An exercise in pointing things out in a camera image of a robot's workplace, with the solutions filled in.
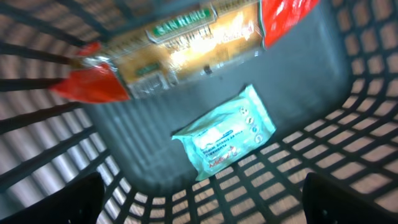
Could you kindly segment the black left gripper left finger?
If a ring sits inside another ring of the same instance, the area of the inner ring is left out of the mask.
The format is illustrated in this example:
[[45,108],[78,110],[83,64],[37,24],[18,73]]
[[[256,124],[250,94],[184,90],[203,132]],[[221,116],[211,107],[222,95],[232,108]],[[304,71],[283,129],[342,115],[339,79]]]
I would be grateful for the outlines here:
[[1,220],[2,224],[53,224],[97,222],[103,209],[104,182],[99,172]]

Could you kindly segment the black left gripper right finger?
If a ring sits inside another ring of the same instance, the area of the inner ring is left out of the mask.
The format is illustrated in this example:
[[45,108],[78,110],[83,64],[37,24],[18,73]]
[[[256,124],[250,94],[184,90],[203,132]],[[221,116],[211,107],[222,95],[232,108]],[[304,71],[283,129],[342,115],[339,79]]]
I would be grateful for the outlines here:
[[397,217],[316,174],[307,174],[302,206],[308,224],[396,224]]

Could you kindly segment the teal wet wipes pack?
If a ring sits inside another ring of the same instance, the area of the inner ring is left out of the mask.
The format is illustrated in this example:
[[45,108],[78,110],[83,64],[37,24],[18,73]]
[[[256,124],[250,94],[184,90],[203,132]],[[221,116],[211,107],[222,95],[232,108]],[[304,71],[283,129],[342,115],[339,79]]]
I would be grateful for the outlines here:
[[172,136],[205,180],[264,145],[276,127],[253,85]]

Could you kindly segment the orange spaghetti packet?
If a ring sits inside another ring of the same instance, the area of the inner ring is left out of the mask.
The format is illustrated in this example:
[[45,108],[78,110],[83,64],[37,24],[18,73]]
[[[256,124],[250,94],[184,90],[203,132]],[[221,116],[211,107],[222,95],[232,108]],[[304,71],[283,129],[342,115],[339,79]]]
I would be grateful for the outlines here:
[[318,0],[211,1],[91,42],[51,89],[69,100],[113,103],[156,95],[237,65],[275,44]]

